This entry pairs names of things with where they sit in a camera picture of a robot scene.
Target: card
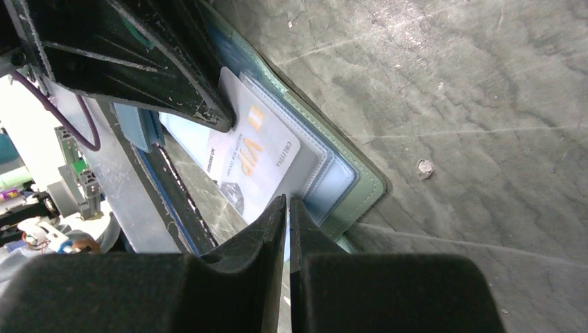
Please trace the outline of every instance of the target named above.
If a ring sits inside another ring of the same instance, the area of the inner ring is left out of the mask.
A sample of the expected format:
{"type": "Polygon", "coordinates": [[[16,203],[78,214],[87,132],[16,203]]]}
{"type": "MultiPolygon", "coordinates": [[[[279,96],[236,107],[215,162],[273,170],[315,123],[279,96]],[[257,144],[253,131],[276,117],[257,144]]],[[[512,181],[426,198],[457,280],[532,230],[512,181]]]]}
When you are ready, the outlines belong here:
{"type": "Polygon", "coordinates": [[[324,175],[328,163],[333,160],[333,153],[327,150],[327,146],[320,142],[320,139],[315,133],[312,133],[308,126],[255,79],[249,77],[246,73],[241,73],[239,78],[300,140],[298,156],[278,190],[288,196],[304,198],[313,188],[315,182],[324,175]]]}
{"type": "Polygon", "coordinates": [[[300,141],[227,68],[220,72],[219,92],[230,101],[237,122],[228,133],[210,132],[204,169],[251,223],[273,199],[300,141]]]}

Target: green component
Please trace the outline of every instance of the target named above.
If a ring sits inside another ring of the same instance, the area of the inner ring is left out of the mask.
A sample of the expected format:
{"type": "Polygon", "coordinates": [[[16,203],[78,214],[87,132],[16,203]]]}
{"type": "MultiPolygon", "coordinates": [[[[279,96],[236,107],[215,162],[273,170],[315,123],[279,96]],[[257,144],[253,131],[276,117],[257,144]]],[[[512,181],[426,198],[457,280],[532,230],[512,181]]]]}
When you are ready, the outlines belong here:
{"type": "Polygon", "coordinates": [[[76,174],[78,176],[80,175],[80,173],[82,173],[82,171],[84,171],[85,169],[88,169],[86,161],[84,161],[84,160],[79,160],[77,162],[71,163],[71,166],[76,171],[76,174]]]}

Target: green wallet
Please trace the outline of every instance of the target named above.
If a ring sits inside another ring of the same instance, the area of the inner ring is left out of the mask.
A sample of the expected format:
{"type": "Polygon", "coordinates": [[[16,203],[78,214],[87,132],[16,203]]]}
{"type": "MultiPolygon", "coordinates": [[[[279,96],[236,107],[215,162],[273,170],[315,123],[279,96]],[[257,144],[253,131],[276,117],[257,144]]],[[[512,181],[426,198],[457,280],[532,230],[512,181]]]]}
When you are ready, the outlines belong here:
{"type": "Polygon", "coordinates": [[[231,52],[234,53],[231,56],[221,52],[221,58],[234,62],[236,57],[234,55],[237,54],[240,59],[237,65],[239,71],[255,73],[258,82],[296,112],[355,170],[356,182],[341,198],[330,216],[320,225],[321,230],[329,237],[339,239],[382,196],[386,190],[384,177],[326,119],[322,118],[319,112],[289,88],[233,26],[208,3],[201,2],[201,13],[215,43],[228,44],[231,52]]]}

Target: wire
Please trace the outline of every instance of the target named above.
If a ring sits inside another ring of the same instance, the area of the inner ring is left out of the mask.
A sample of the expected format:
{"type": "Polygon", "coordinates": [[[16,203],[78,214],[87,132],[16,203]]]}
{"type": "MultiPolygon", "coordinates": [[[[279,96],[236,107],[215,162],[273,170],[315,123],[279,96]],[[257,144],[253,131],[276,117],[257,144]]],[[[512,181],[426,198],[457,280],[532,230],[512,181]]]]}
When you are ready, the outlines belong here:
{"type": "Polygon", "coordinates": [[[45,110],[51,112],[51,114],[57,118],[57,120],[67,129],[73,137],[75,137],[84,147],[88,148],[91,151],[99,151],[100,150],[100,137],[98,136],[98,130],[96,129],[96,124],[94,120],[92,120],[92,116],[90,111],[88,110],[88,106],[84,99],[80,95],[76,95],[78,99],[78,103],[86,116],[86,120],[88,121],[88,125],[90,126],[90,130],[92,132],[92,137],[94,138],[94,144],[91,144],[78,130],[72,125],[67,118],[57,109],[54,104],[40,91],[37,87],[34,86],[29,80],[27,80],[22,74],[18,71],[14,71],[11,73],[12,77],[20,82],[29,92],[31,92],[41,104],[45,107],[45,110]]]}

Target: wallet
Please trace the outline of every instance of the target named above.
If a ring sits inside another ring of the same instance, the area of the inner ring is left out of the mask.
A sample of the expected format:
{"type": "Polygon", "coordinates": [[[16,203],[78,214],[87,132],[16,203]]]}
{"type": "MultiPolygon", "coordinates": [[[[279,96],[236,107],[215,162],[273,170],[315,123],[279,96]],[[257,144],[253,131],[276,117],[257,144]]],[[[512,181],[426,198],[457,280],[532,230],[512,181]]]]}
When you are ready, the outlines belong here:
{"type": "MultiPolygon", "coordinates": [[[[385,178],[365,156],[363,156],[349,141],[347,141],[317,110],[314,110],[303,98],[298,96],[288,85],[275,74],[263,58],[241,37],[235,29],[218,14],[208,3],[200,2],[202,16],[207,28],[220,53],[221,60],[236,76],[241,76],[243,82],[252,91],[261,90],[269,95],[269,99],[280,102],[284,108],[300,120],[311,132],[328,146],[335,155],[354,172],[354,180],[345,193],[338,198],[336,204],[330,207],[327,217],[320,222],[320,209],[313,207],[315,202],[305,200],[309,211],[313,210],[313,220],[318,222],[321,230],[332,239],[339,239],[353,222],[363,215],[386,190],[385,178]]],[[[341,178],[328,178],[336,173],[326,173],[317,191],[326,191],[336,196],[337,191],[331,191],[327,184],[332,184],[341,178]]]]}

